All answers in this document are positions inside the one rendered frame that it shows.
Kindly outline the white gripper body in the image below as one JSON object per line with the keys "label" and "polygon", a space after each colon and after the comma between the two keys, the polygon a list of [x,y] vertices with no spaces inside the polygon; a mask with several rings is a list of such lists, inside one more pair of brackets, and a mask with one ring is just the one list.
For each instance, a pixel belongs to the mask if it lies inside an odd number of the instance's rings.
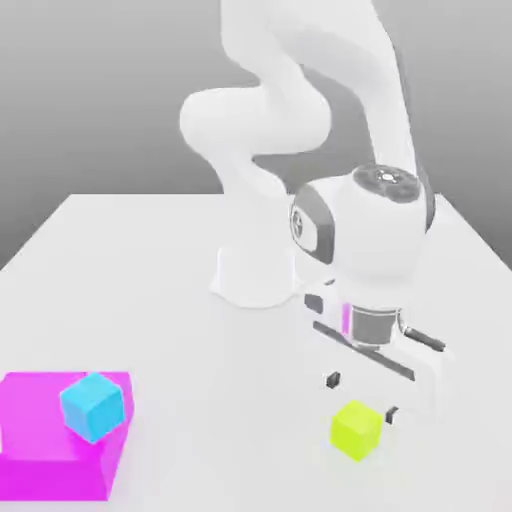
{"label": "white gripper body", "polygon": [[333,328],[315,321],[313,329],[336,345],[341,373],[350,392],[383,412],[397,407],[435,413],[442,390],[442,354],[392,329],[391,342],[377,350],[357,347]]}

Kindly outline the small yellow-green cube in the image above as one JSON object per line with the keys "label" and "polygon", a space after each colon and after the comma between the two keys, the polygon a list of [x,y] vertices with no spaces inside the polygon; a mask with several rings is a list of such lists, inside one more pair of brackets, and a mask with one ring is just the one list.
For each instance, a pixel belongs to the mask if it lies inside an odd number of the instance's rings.
{"label": "small yellow-green cube", "polygon": [[346,403],[333,417],[330,443],[354,461],[361,461],[380,441],[382,415],[358,400]]}

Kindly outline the small cyan cube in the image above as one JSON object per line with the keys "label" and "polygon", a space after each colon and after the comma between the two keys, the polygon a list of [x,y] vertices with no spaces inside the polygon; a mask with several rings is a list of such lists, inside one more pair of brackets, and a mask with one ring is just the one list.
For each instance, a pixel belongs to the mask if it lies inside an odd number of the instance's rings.
{"label": "small cyan cube", "polygon": [[121,387],[99,373],[89,373],[59,394],[65,426],[95,444],[125,420]]}

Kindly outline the large magenta box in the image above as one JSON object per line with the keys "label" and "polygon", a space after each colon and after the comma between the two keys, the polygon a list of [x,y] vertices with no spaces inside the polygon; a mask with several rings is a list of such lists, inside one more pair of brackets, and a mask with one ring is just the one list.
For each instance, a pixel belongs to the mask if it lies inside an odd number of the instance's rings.
{"label": "large magenta box", "polygon": [[59,394],[89,373],[9,372],[0,380],[0,501],[106,501],[134,414],[131,376],[102,372],[123,393],[125,420],[95,444],[65,426]]}

